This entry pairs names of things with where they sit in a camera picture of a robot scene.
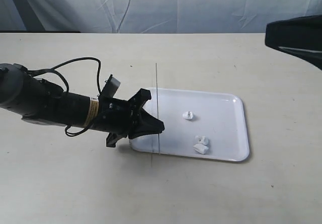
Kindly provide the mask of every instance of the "white table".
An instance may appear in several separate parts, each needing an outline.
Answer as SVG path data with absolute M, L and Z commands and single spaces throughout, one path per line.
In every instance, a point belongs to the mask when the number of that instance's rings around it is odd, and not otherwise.
M 235 94 L 251 157 L 241 164 L 105 147 L 0 110 L 0 223 L 320 223 L 322 71 L 264 46 L 263 34 L 0 34 L 1 62 L 45 68 L 98 57 L 116 97 L 158 86 Z M 95 62 L 65 66 L 71 91 L 97 94 Z M 55 76 L 47 79 L 60 81 Z

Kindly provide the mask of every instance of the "plastic tray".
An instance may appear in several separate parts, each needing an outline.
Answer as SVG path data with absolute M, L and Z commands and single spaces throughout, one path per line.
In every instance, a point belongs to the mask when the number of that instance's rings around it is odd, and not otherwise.
M 145 110 L 157 117 L 156 88 L 149 89 L 152 100 Z M 159 119 L 165 131 L 130 140 L 137 151 L 166 155 L 243 161 L 249 153 L 248 135 L 241 99 L 232 94 L 158 89 Z M 182 114 L 192 111 L 193 120 Z M 209 150 L 202 155 L 193 149 L 196 135 L 209 138 Z

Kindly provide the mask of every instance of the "yellow label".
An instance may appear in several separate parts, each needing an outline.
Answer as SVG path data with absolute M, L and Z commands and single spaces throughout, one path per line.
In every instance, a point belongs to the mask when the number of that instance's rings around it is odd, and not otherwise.
M 89 125 L 89 123 L 97 116 L 99 112 L 99 101 L 97 99 L 90 99 L 90 107 L 89 107 L 89 112 L 87 114 L 86 121 L 84 123 L 84 127 Z

